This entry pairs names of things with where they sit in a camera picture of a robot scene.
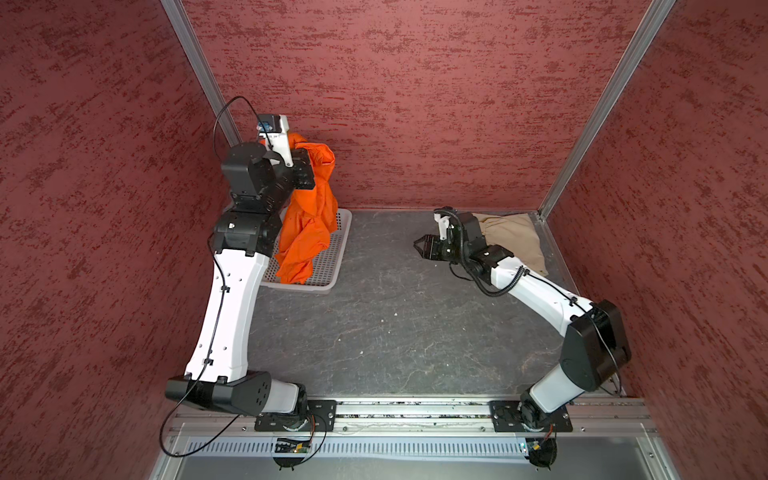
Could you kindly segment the orange shorts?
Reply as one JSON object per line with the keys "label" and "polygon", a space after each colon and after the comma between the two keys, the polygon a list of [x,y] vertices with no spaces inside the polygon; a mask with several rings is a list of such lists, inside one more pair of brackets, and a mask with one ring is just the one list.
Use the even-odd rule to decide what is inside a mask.
{"label": "orange shorts", "polygon": [[304,284],[313,274],[313,260],[330,247],[337,230],[338,202],[330,179],[336,157],[325,144],[312,143],[298,133],[290,133],[293,149],[305,151],[311,162],[315,187],[295,190],[283,220],[276,256],[277,277],[282,284]]}

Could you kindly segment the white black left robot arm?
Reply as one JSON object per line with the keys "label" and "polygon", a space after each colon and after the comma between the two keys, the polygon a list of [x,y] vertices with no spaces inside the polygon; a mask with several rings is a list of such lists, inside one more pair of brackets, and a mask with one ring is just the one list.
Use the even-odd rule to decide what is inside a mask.
{"label": "white black left robot arm", "polygon": [[258,417],[288,431],[309,426],[304,386],[248,366],[248,340],[259,287],[282,229],[281,213],[296,190],[311,190],[309,156],[294,151],[289,121],[279,114],[256,117],[257,138],[229,148],[221,170],[231,204],[216,222],[208,251],[213,280],[201,333],[183,374],[167,381],[176,407]]}

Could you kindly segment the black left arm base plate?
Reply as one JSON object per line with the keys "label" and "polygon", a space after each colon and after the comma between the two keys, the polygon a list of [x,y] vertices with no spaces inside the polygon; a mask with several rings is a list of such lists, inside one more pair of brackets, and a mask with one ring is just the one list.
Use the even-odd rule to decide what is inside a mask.
{"label": "black left arm base plate", "polygon": [[331,432],[337,406],[336,400],[310,399],[290,414],[261,414],[254,422],[254,430],[272,433]]}

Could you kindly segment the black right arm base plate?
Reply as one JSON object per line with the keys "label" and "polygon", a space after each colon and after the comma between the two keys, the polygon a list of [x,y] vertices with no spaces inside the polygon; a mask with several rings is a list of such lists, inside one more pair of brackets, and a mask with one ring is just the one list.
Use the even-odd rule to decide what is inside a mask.
{"label": "black right arm base plate", "polygon": [[547,413],[532,401],[495,400],[488,403],[497,433],[570,433],[573,425],[565,405]]}

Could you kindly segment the beige drawstring shorts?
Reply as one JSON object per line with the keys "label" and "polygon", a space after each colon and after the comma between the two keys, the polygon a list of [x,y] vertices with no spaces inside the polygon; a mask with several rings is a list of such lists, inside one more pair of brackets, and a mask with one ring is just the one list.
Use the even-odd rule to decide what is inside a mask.
{"label": "beige drawstring shorts", "polygon": [[512,252],[528,268],[546,277],[545,257],[539,235],[528,214],[506,216],[474,213],[488,245],[499,245]]}

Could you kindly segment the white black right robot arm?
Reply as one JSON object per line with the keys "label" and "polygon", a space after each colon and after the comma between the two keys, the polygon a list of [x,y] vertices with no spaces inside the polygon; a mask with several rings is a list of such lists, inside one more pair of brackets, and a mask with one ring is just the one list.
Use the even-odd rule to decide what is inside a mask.
{"label": "white black right robot arm", "polygon": [[482,294],[512,296],[543,318],[562,337],[558,364],[525,390],[513,421],[539,432],[556,422],[563,407],[594,392],[632,358],[621,312],[545,278],[507,248],[487,242],[479,220],[450,207],[434,211],[437,234],[414,241],[427,260],[459,265]]}

